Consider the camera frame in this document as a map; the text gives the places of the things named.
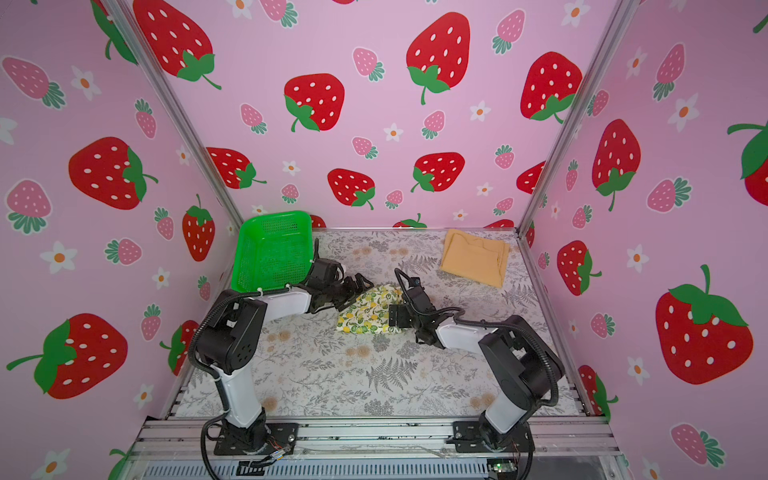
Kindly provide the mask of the lemon print skirt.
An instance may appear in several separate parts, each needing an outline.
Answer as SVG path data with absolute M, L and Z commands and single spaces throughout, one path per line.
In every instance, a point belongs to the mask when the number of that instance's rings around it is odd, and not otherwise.
M 402 303 L 402 291 L 392 284 L 375 286 L 343 310 L 336 330 L 349 334 L 396 334 L 401 329 L 389 325 L 389 307 Z

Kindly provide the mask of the tan yellow skirt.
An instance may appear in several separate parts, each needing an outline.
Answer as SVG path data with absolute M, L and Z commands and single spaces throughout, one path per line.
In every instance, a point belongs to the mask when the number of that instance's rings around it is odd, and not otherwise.
M 444 240 L 440 270 L 495 288 L 506 277 L 510 245 L 459 230 L 449 230 Z

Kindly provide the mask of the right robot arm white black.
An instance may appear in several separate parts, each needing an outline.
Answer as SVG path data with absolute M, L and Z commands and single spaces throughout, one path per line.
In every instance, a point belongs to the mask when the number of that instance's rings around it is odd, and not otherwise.
M 412 329 L 418 343 L 484 358 L 500 393 L 480 414 L 477 434 L 488 450 L 503 451 L 527 431 L 538 410 L 558 404 L 564 366 L 523 317 L 471 321 L 464 313 L 459 307 L 436 308 L 417 285 L 389 307 L 389 324 Z

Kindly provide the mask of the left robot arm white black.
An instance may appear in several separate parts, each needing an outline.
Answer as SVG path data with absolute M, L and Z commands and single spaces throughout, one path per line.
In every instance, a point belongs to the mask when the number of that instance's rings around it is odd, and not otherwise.
M 340 263 L 320 258 L 311 262 L 308 275 L 298 284 L 251 292 L 228 289 L 219 294 L 191 340 L 188 360 L 214 380 L 223 409 L 217 422 L 225 440 L 254 449 L 266 442 L 269 433 L 266 411 L 256 399 L 251 376 L 263 325 L 327 309 L 341 312 L 373 287 L 362 274 L 347 276 Z

